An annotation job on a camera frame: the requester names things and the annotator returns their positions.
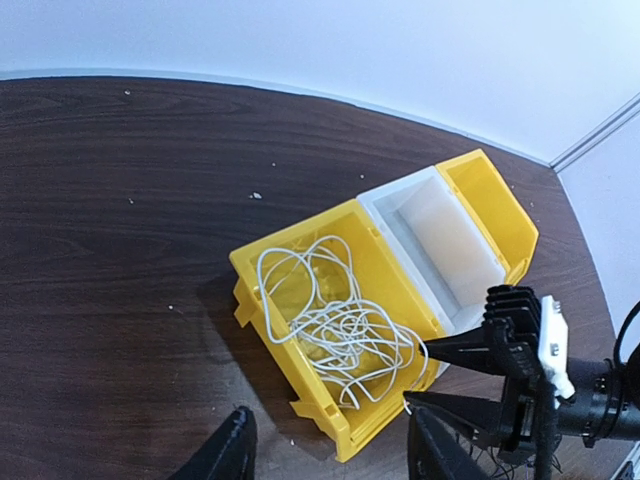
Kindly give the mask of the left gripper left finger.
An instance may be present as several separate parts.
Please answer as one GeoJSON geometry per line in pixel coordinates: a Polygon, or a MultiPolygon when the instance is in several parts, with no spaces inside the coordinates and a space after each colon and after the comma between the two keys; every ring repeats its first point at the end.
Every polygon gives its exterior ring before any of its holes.
{"type": "Polygon", "coordinates": [[[169,479],[254,479],[256,453],[254,413],[239,406],[169,479]]]}

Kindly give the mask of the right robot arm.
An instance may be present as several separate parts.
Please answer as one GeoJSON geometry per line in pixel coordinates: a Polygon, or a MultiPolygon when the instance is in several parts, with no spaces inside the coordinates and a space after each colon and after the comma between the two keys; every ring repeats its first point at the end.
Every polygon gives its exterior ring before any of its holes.
{"type": "Polygon", "coordinates": [[[408,437],[413,479],[479,479],[484,473],[448,434],[495,447],[504,462],[535,460],[548,479],[564,435],[591,448],[600,439],[639,438],[639,354],[615,351],[600,362],[568,355],[568,326],[550,297],[542,305],[501,309],[489,305],[480,327],[426,342],[423,353],[465,369],[505,379],[498,401],[430,391],[407,391],[412,406],[408,437]]]}

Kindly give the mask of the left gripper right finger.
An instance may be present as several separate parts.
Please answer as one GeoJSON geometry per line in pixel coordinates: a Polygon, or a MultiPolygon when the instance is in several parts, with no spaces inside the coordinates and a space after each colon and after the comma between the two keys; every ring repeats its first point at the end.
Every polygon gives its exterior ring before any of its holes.
{"type": "Polygon", "coordinates": [[[427,408],[415,408],[410,416],[407,465],[411,480],[489,479],[427,408]]]}

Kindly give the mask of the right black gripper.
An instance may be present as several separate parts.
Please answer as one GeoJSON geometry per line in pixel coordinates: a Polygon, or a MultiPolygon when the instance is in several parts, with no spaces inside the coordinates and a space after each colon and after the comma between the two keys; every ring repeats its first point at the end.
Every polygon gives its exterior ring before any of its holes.
{"type": "Polygon", "coordinates": [[[498,450],[506,463],[524,463],[539,455],[550,463],[559,445],[555,400],[545,398],[540,381],[544,374],[527,379],[504,376],[485,342],[484,328],[453,336],[424,340],[423,356],[464,369],[504,378],[500,402],[438,392],[405,391],[413,407],[427,408],[440,420],[484,448],[498,450]]]}

